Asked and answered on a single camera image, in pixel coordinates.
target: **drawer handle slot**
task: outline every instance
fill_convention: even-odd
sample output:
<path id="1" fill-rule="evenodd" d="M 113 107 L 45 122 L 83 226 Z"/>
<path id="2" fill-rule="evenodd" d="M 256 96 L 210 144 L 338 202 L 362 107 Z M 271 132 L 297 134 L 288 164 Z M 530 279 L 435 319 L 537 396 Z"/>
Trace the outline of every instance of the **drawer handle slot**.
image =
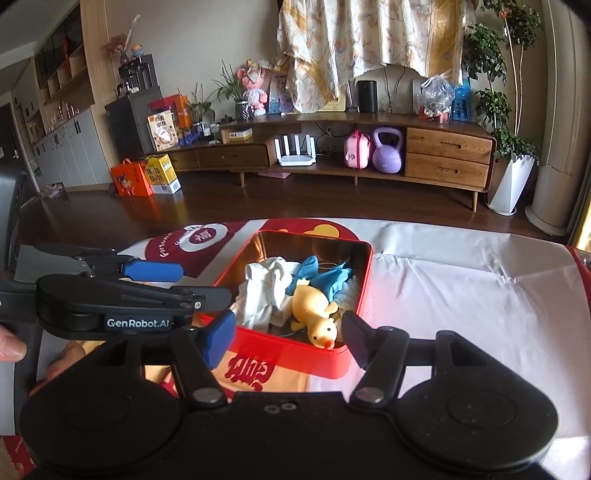
<path id="1" fill-rule="evenodd" d="M 455 168 L 445 168 L 445 167 L 437 167 L 437 171 L 441 171 L 443 173 L 460 173 L 459 170 L 456 170 Z"/>
<path id="2" fill-rule="evenodd" d="M 461 148 L 462 144 L 460 143 L 455 143 L 455 142 L 439 142 L 440 145 L 448 145 L 449 147 L 457 147 L 457 148 Z"/>

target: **pink stuffed toy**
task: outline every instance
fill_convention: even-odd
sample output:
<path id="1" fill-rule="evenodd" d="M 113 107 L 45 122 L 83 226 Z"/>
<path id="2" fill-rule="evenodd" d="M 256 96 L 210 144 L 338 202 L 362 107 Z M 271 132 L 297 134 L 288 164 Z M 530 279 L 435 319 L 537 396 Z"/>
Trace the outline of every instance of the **pink stuffed toy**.
<path id="1" fill-rule="evenodd" d="M 265 115 L 265 103 L 267 102 L 267 93 L 261 89 L 265 81 L 265 70 L 258 63 L 252 60 L 246 61 L 245 69 L 238 69 L 237 77 L 242 81 L 246 89 L 242 98 L 251 106 L 254 116 Z"/>

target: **floral curtain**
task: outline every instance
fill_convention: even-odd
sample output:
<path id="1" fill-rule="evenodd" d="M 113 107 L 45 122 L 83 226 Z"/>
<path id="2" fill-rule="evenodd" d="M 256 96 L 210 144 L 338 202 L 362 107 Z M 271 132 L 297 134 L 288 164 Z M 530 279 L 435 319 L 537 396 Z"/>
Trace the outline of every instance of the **floral curtain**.
<path id="1" fill-rule="evenodd" d="M 469 11 L 471 0 L 285 0 L 275 68 L 288 73 L 286 87 L 304 113 L 386 64 L 458 79 Z"/>

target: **pink toy suitcase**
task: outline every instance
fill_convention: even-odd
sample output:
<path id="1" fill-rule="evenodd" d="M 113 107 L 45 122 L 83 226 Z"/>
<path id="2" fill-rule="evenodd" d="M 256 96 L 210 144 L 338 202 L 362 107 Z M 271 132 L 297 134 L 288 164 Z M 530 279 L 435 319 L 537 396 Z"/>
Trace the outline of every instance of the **pink toy suitcase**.
<path id="1" fill-rule="evenodd" d="M 371 140 L 359 130 L 354 130 L 345 140 L 345 165 L 349 168 L 365 168 L 369 165 Z"/>

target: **chinese character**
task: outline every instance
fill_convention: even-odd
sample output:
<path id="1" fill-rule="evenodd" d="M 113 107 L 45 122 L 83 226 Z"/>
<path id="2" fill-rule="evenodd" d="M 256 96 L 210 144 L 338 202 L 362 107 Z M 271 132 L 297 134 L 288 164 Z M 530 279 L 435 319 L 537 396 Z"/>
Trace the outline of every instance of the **chinese character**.
<path id="1" fill-rule="evenodd" d="M 224 376 L 232 383 L 240 381 L 252 387 L 255 392 L 260 392 L 262 384 L 271 378 L 274 369 L 275 365 L 238 354 L 228 362 L 228 371 Z"/>

